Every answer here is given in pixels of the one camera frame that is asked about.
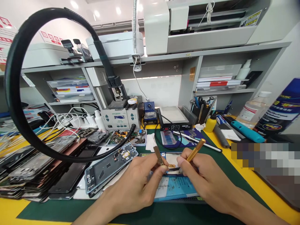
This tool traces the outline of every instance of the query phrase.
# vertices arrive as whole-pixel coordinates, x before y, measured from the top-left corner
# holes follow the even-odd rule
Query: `water bottle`
[[[237,117],[237,121],[252,129],[260,119],[260,115],[268,106],[268,98],[271,92],[262,91],[258,97],[247,101]]]

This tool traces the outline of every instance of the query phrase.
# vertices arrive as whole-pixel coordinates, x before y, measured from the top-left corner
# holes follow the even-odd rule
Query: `white bottle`
[[[100,131],[106,131],[102,117],[100,116],[100,112],[98,110],[95,110],[95,121],[96,121],[96,124],[98,125],[98,129]]]
[[[258,97],[246,102],[244,108],[237,117],[237,121],[252,129],[259,121],[259,116],[268,106],[268,98],[271,92],[260,92]]]
[[[246,78],[246,76],[250,72],[250,63],[251,59],[248,59],[247,62],[244,64],[243,68],[241,68],[238,72],[237,77],[235,79],[242,80]]]

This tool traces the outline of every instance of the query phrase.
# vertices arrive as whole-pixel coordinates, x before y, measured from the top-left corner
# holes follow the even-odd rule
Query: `screwdriver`
[[[193,158],[199,152],[199,150],[202,148],[202,146],[204,145],[205,142],[206,142],[206,140],[203,139],[203,138],[198,142],[198,144],[196,145],[196,147],[193,149],[192,153],[187,158],[188,162],[191,162],[193,160]],[[182,173],[183,173],[182,168],[180,168],[178,174],[182,174]]]

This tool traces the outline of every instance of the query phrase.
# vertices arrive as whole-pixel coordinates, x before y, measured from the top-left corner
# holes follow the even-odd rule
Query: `spray can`
[[[288,128],[300,113],[300,77],[294,78],[253,128],[267,137]]]

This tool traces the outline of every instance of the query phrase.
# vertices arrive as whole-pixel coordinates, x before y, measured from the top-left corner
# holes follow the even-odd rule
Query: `work mat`
[[[152,134],[153,132],[154,129],[148,130],[148,134]],[[211,145],[215,146],[204,132],[202,132],[202,134]],[[159,144],[158,147],[161,151],[167,151]],[[180,147],[175,151],[182,151],[183,149],[183,147]],[[137,151],[139,153],[149,152],[145,150],[145,147],[137,147]],[[200,153],[211,155],[236,186],[247,191],[258,202],[272,211],[222,153],[214,151],[206,146],[201,148]],[[31,202],[17,218],[73,222],[93,203],[94,200],[49,200],[45,203]],[[230,215],[217,212],[207,204],[169,202],[155,202],[152,206],[138,212],[120,215],[115,218],[112,223],[152,225],[169,224],[171,221],[183,224],[222,224],[224,221],[227,221],[227,224],[243,224],[241,221]]]

